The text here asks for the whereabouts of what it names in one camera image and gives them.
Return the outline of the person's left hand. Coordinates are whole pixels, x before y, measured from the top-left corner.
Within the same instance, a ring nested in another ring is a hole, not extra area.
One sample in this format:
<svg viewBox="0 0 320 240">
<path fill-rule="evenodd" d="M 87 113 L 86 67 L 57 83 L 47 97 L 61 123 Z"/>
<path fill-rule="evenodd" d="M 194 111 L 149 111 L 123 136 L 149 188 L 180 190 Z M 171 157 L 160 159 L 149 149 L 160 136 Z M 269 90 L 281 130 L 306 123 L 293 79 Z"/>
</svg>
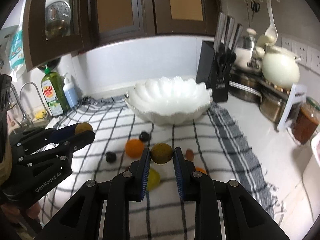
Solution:
<svg viewBox="0 0 320 240">
<path fill-rule="evenodd" d="M 1 210 L 4 212 L 5 216 L 10 222 L 15 224 L 19 223 L 21 212 L 18 207 L 10 203 L 1 202 Z M 41 211 L 40 204 L 39 202 L 36 202 L 33 206 L 31 206 L 25 211 L 25 214 L 29 218 L 35 219 L 40 214 L 40 211 Z"/>
</svg>

